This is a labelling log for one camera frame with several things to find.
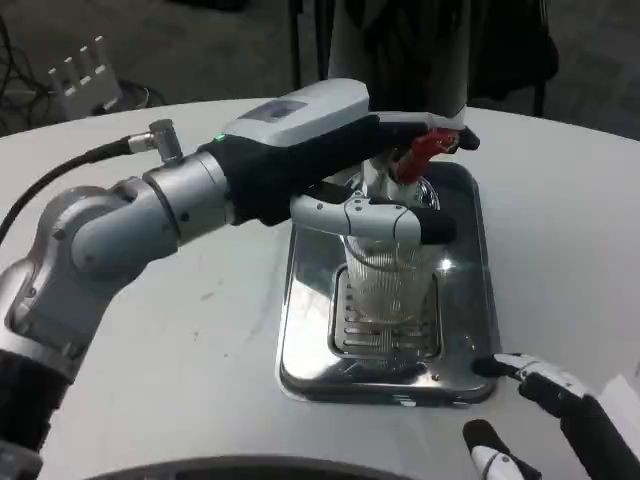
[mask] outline stainless steel tray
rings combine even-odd
[[[426,176],[458,227],[436,272],[436,310],[425,319],[432,343],[418,355],[405,349],[395,356],[366,344],[340,345],[347,328],[340,315],[343,245],[338,237],[295,229],[277,356],[290,393],[312,401],[433,405],[481,402],[492,392],[495,382],[470,368],[477,356],[499,351],[477,185],[454,163],[433,162]]]

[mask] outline black fabric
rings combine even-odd
[[[420,222],[422,245],[446,245],[456,239],[456,222],[452,216],[432,208],[409,207]]]
[[[471,364],[471,370],[473,370],[473,373],[476,375],[485,378],[510,377],[518,371],[516,367],[499,362],[493,355],[476,358]]]
[[[287,147],[225,135],[200,147],[220,164],[230,187],[236,224],[254,218],[275,225],[289,218],[292,196],[392,147],[406,148],[426,132],[423,123],[381,124],[368,115]]]
[[[539,373],[529,374],[518,387],[518,392],[557,418],[573,412],[581,400],[564,386],[552,382]]]
[[[0,438],[38,451],[68,381],[27,358],[0,352]]]
[[[540,480],[542,478],[542,474],[538,470],[511,453],[509,447],[486,420],[478,419],[465,423],[462,428],[462,435],[469,453],[472,453],[473,449],[480,445],[492,448],[497,452],[508,455],[517,465],[524,480]]]
[[[340,205],[351,198],[353,190],[335,183],[320,182],[309,188],[305,194],[321,202]]]
[[[513,90],[551,79],[558,62],[544,0],[492,0],[469,96],[501,100]]]
[[[593,480],[640,479],[640,462],[595,398],[585,396],[560,428]]]

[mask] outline cable connector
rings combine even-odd
[[[131,153],[158,150],[165,165],[177,165],[184,159],[173,121],[169,119],[156,120],[149,125],[148,132],[131,135],[128,142]]]

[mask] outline round table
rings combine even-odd
[[[174,120],[185,152],[264,100],[177,105],[25,132],[0,141],[0,204],[98,144]],[[640,360],[640,143],[469,109],[477,152],[458,152],[480,186],[505,351],[562,365],[599,391]],[[0,248],[31,246],[46,202],[110,186],[160,162],[153,152],[83,167],[38,196]],[[43,449],[43,479],[236,454],[299,455],[416,479],[475,479],[462,439],[486,418],[545,478],[587,478],[554,418],[500,383],[468,408],[315,404],[285,395],[275,355],[290,224],[229,227],[154,262],[104,317]]]

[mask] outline black cable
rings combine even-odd
[[[31,185],[20,198],[13,204],[9,213],[0,224],[0,244],[4,241],[11,225],[15,222],[20,212],[27,206],[27,204],[40,193],[47,185],[53,182],[55,179],[61,177],[71,170],[81,167],[82,165],[88,165],[91,163],[97,163],[102,160],[107,160],[113,157],[119,157],[121,155],[130,155],[131,148],[129,147],[129,137],[123,137],[115,142],[101,145],[97,148],[89,150],[82,155],[72,158],[64,162],[61,165],[49,170],[44,176],[40,177],[33,185]]]
[[[49,112],[49,86],[39,82],[36,79],[27,54],[23,50],[12,45],[11,37],[9,36],[9,30],[2,15],[0,15],[0,37],[2,38],[3,42],[0,47],[7,52],[8,56],[7,60],[0,58],[0,63],[2,63],[7,68],[7,71],[3,78],[2,86],[0,86],[0,107],[2,108],[2,110],[16,112],[24,121],[26,128],[30,129],[34,123],[34,109],[37,104],[43,99],[47,100],[47,106],[44,108],[44,113],[38,120],[38,123],[40,123],[41,120],[44,119]],[[16,53],[22,57],[24,66],[26,68],[26,73],[23,72],[20,68],[20,65],[17,62],[17,57],[15,56]],[[22,82],[28,90],[33,91],[33,98],[22,103],[17,102],[13,99],[9,99],[7,95],[7,87],[12,81]]]
[[[11,66],[14,63],[14,60],[13,51],[11,50],[11,38],[9,38],[9,30],[7,28],[7,24],[4,22],[4,18],[2,17],[2,15],[0,15],[0,36],[2,36],[2,42],[7,49],[7,54],[9,55],[9,66],[7,67],[7,72],[4,74],[4,78],[2,79],[2,86],[0,86],[0,98],[4,98],[4,93],[7,89],[7,85],[9,85]]]
[[[139,83],[132,82],[131,80],[118,80],[118,83],[120,84],[120,88],[122,88],[123,90],[138,89],[141,92],[144,92],[144,90],[146,89],[149,92],[149,104],[159,103],[160,105],[167,105],[167,101],[165,100],[164,96],[153,87],[150,87],[148,85],[141,85]],[[156,102],[152,102],[151,97],[155,97]]]

